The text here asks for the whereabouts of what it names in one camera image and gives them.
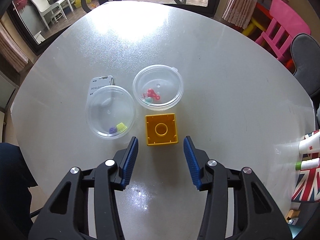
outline pink chair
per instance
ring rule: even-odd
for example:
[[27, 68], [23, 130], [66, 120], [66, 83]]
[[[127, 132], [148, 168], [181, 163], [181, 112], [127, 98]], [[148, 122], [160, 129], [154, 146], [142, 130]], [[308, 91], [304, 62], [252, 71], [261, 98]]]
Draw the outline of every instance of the pink chair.
[[[304, 20], [286, 3], [281, 0], [272, 0], [270, 15], [273, 17], [266, 32], [262, 32], [256, 43], [261, 46], [266, 41], [277, 56], [277, 60], [283, 62], [286, 58], [284, 53], [290, 47], [293, 38], [299, 33], [311, 34], [309, 26]], [[273, 30], [280, 25], [278, 32], [272, 39]], [[280, 46], [278, 43], [284, 33], [287, 32], [289, 37]]]

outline red toy piece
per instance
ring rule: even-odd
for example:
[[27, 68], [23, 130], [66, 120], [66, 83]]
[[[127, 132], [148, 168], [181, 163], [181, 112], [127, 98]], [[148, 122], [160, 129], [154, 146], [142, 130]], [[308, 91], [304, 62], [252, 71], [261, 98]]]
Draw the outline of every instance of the red toy piece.
[[147, 96], [145, 96], [144, 94], [143, 94], [143, 96], [144, 96], [145, 98], [146, 98], [146, 97], [150, 97], [150, 98], [155, 98], [156, 100], [160, 100], [160, 96], [157, 95], [157, 94], [155, 93], [155, 91], [154, 91], [153, 89], [151, 89], [151, 88], [148, 89]]

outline metal screw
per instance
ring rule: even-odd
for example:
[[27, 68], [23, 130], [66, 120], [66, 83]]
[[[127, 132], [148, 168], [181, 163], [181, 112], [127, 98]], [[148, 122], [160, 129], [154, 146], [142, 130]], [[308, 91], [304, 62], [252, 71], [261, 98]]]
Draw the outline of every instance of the metal screw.
[[243, 172], [246, 174], [250, 174], [252, 172], [252, 170], [249, 167], [244, 167]]
[[79, 172], [79, 168], [78, 168], [78, 167], [73, 167], [73, 168], [70, 170], [70, 172], [71, 172], [72, 174], [76, 174], [76, 173]]
[[208, 164], [209, 166], [215, 166], [215, 165], [217, 165], [217, 161], [215, 161], [215, 160], [208, 160], [207, 164]]
[[115, 161], [114, 160], [106, 160], [106, 162], [104, 163], [106, 166], [113, 166], [115, 165]]

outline blue gripper pad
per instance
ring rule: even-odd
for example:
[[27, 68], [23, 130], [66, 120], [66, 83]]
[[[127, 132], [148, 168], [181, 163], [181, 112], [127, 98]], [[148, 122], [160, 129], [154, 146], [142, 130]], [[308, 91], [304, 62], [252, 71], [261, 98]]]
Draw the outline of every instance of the blue gripper pad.
[[131, 175], [133, 172], [134, 164], [137, 159], [139, 149], [138, 139], [135, 138], [131, 145], [127, 148], [128, 155], [124, 162], [123, 169], [122, 169], [122, 180], [121, 185], [125, 188], [130, 183]]
[[193, 149], [194, 149], [194, 145], [192, 141], [190, 142], [188, 137], [185, 137], [185, 139], [183, 140], [183, 152], [188, 163], [193, 185], [197, 187], [197, 190], [200, 190], [202, 186], [202, 182], [200, 178], [201, 169], [199, 167], [199, 164], [197, 162]]

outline white chair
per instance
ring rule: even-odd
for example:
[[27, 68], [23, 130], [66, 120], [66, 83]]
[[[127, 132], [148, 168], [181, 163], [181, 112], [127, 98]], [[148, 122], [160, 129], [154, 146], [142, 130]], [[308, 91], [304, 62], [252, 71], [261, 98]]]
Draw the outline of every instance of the white chair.
[[[37, 9], [40, 13], [40, 16], [41, 16], [42, 20], [44, 21], [45, 26], [47, 26], [48, 30], [50, 30], [50, 28], [49, 28], [49, 25], [47, 24], [47, 21], [44, 18], [44, 15], [46, 15], [48, 12], [52, 13], [51, 18], [55, 17], [58, 13], [61, 12], [63, 14], [63, 16], [65, 17], [65, 19], [67, 19], [66, 15], [64, 14], [62, 7], [61, 7], [61, 4], [64, 1], [68, 2], [68, 5], [69, 5], [71, 11], [73, 12], [73, 8], [72, 8], [72, 5], [69, 0], [58, 0], [54, 4], [49, 4], [48, 0], [31, 0], [31, 1], [37, 7]], [[52, 10], [56, 7], [59, 7], [60, 11], [53, 13]]]

